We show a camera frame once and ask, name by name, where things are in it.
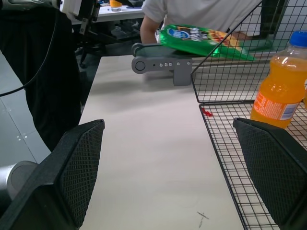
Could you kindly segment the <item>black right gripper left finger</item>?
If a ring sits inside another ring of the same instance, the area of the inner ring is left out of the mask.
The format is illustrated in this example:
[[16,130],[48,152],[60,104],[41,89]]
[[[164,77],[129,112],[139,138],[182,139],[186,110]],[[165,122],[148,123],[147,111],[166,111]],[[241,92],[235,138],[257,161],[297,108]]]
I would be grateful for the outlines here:
[[97,179],[103,120],[66,132],[39,164],[18,163],[0,171],[3,230],[78,230]]

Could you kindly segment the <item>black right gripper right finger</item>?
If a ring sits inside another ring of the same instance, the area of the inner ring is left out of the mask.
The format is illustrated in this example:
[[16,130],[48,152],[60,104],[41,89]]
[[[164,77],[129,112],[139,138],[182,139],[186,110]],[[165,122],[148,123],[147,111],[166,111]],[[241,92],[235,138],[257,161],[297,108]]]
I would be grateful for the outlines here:
[[248,173],[282,230],[307,228],[307,151],[286,130],[235,118]]

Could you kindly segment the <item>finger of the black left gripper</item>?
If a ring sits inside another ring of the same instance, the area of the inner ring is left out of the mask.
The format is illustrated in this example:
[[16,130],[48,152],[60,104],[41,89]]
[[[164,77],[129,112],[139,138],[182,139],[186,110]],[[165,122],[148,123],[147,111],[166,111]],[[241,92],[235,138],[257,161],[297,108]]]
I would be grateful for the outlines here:
[[89,19],[88,18],[83,18],[82,22],[81,22],[81,27],[80,27],[80,34],[85,34],[86,33],[86,29],[89,23]]

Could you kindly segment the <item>person's left hand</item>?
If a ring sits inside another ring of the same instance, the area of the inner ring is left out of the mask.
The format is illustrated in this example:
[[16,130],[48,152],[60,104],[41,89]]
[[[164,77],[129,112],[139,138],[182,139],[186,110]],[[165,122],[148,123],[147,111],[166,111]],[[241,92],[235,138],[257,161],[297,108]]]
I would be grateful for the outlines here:
[[231,37],[237,40],[252,40],[252,37],[247,36],[245,33],[240,31],[232,32]]

